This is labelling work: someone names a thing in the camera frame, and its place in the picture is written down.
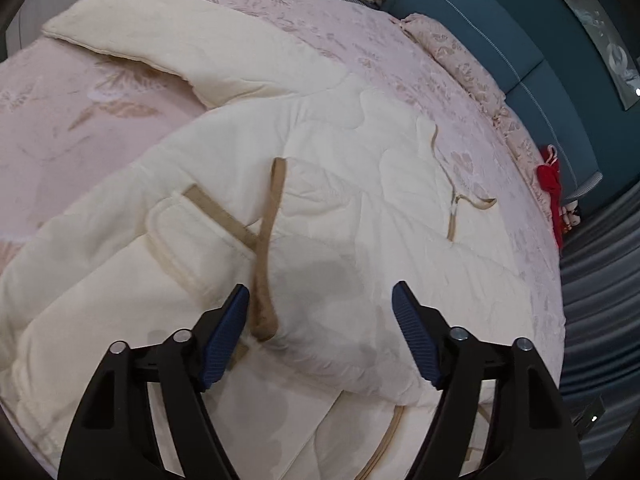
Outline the pink floral pillow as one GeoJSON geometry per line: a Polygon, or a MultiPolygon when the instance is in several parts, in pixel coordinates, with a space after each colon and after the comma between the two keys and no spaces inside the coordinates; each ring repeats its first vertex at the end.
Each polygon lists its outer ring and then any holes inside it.
{"type": "Polygon", "coordinates": [[[541,154],[521,119],[506,104],[506,95],[494,77],[452,32],[434,18],[411,14],[400,21],[400,27],[478,103],[508,147],[534,199],[542,208],[547,208],[550,205],[549,193],[540,187],[537,177],[537,167],[542,164],[541,154]]]}

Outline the small doll figurines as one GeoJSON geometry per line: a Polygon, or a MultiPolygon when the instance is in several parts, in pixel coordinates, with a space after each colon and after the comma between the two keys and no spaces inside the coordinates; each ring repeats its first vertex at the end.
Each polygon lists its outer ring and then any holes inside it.
{"type": "Polygon", "coordinates": [[[580,225],[582,219],[580,218],[579,203],[577,200],[573,200],[570,203],[564,205],[561,209],[563,232],[568,233],[576,226],[580,225]]]}

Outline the red plush toy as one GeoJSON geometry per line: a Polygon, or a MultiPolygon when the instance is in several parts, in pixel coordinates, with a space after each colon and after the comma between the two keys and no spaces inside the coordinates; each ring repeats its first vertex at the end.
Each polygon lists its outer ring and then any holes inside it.
{"type": "Polygon", "coordinates": [[[562,219],[562,183],[558,150],[553,144],[539,148],[542,164],[536,168],[540,188],[549,195],[553,235],[559,252],[563,249],[564,223],[562,219]]]}

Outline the blue upholstered headboard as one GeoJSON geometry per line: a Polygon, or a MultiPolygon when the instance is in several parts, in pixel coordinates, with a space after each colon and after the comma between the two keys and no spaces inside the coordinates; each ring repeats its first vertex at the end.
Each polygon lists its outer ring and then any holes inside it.
{"type": "Polygon", "coordinates": [[[563,202],[582,200],[603,179],[584,122],[541,43],[500,0],[392,0],[396,18],[424,14],[454,33],[506,95],[538,146],[558,149],[563,202]]]}

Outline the grey blue curtain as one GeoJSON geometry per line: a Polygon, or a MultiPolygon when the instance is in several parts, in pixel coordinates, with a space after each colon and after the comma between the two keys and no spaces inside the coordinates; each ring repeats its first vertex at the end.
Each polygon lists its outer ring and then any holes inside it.
{"type": "Polygon", "coordinates": [[[594,474],[639,411],[639,185],[593,214],[561,257],[565,350],[560,391],[588,417],[580,442],[594,474]]]}

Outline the framed wall picture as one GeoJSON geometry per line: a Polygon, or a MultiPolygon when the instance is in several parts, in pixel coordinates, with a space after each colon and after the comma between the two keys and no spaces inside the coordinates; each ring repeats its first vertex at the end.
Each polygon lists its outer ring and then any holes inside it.
{"type": "Polygon", "coordinates": [[[626,44],[599,0],[563,0],[598,50],[623,110],[639,101],[639,71],[626,44]]]}

